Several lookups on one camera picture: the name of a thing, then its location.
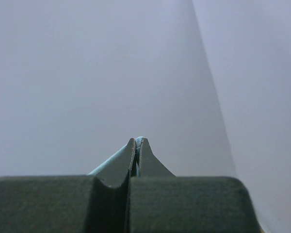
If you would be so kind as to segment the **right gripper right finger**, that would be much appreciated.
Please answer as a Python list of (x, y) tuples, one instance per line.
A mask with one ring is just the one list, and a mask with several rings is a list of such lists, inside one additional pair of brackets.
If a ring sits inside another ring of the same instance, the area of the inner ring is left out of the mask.
[(147, 138), (138, 138), (138, 176), (174, 177), (164, 164), (153, 154)]

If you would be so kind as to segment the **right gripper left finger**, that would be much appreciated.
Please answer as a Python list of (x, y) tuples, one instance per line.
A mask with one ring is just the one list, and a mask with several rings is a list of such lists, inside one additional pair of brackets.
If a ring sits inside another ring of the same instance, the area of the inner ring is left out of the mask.
[(127, 147), (119, 158), (97, 175), (94, 175), (107, 187), (119, 187), (125, 181), (126, 177), (130, 176), (134, 160), (134, 138), (131, 138), (127, 144)]

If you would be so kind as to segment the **grey-blue t shirt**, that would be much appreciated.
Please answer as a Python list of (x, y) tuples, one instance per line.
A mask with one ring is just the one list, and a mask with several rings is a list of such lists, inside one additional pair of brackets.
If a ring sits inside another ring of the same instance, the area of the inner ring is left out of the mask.
[[(133, 160), (133, 176), (139, 176), (139, 160), (140, 160), (140, 150), (142, 147), (142, 143), (144, 141), (143, 136), (139, 136), (134, 139), (135, 147), (134, 147), (134, 160)], [(99, 172), (101, 172), (103, 169), (107, 168), (112, 162), (114, 162), (117, 158), (120, 157), (120, 155), (124, 152), (124, 149), (127, 147), (128, 144), (123, 146), (120, 150), (118, 150), (115, 154), (113, 154), (110, 158), (108, 158), (105, 162), (100, 164), (98, 167), (96, 167), (94, 170), (92, 170), (89, 175), (97, 175)]]

